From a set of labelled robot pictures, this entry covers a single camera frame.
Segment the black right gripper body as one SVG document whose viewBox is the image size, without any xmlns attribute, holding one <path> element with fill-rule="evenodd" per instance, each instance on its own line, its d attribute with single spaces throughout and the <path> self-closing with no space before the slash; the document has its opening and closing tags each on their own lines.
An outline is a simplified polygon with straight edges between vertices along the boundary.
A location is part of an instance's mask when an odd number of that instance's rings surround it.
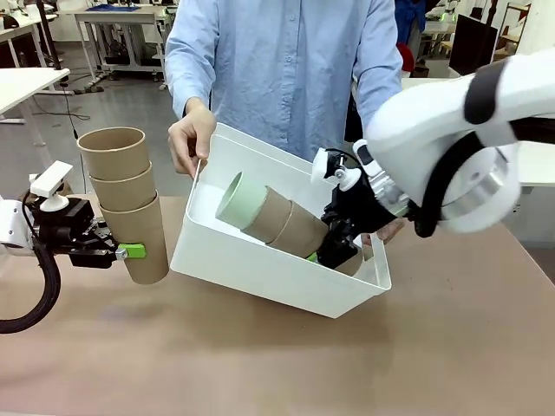
<svg viewBox="0 0 555 416">
<path fill-rule="evenodd" d="M 378 202 L 365 173 L 346 191 L 337 185 L 323 212 L 323 222 L 327 225 L 335 221 L 349 221 L 355 237 L 379 231 L 396 219 Z"/>
</svg>

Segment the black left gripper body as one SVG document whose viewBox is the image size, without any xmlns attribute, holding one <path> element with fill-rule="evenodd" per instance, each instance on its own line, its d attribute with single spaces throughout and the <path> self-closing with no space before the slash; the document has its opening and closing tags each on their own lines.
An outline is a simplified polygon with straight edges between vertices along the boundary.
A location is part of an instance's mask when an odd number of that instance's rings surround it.
<svg viewBox="0 0 555 416">
<path fill-rule="evenodd" d="M 96 237 L 87 237 L 95 215 L 89 200 L 69 198 L 69 204 L 59 211 L 42 211 L 45 198 L 32 203 L 33 253 L 49 251 L 52 255 L 89 256 L 95 253 Z"/>
</svg>

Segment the person's left hand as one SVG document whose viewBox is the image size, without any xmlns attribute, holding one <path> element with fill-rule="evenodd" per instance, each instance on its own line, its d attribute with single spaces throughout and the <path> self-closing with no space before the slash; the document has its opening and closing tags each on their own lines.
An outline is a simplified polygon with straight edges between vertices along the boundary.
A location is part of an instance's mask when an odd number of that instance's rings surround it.
<svg viewBox="0 0 555 416">
<path fill-rule="evenodd" d="M 380 230 L 376 231 L 376 236 L 384 243 L 389 243 L 395 235 L 404 227 L 405 220 L 403 218 L 397 218 L 391 223 L 383 226 Z M 362 234 L 362 243 L 364 245 L 371 246 L 371 236 L 369 234 Z"/>
</svg>

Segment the person's right hand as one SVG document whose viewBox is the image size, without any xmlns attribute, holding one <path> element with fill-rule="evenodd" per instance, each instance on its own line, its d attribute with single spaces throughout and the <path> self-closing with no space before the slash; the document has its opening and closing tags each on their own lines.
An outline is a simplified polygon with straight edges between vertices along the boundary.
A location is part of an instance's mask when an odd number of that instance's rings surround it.
<svg viewBox="0 0 555 416">
<path fill-rule="evenodd" d="M 186 104 L 186 115 L 168 129 L 168 145 L 175 171 L 193 178 L 199 166 L 206 164 L 216 119 L 198 98 Z"/>
</svg>

